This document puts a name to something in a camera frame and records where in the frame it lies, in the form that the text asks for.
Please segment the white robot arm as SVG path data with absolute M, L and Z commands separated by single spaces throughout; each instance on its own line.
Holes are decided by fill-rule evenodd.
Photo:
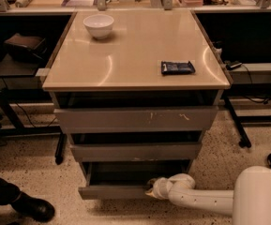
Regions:
M 185 173 L 148 182 L 145 194 L 192 209 L 232 217 L 232 225 L 271 225 L 271 169 L 252 166 L 242 171 L 233 190 L 198 190 Z

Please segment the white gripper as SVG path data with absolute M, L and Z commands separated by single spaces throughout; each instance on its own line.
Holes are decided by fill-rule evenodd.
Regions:
M 153 186 L 153 188 L 150 188 L 145 192 L 147 196 L 160 200 L 167 200 L 173 183 L 169 179 L 161 177 L 148 180 L 147 185 L 150 187 Z

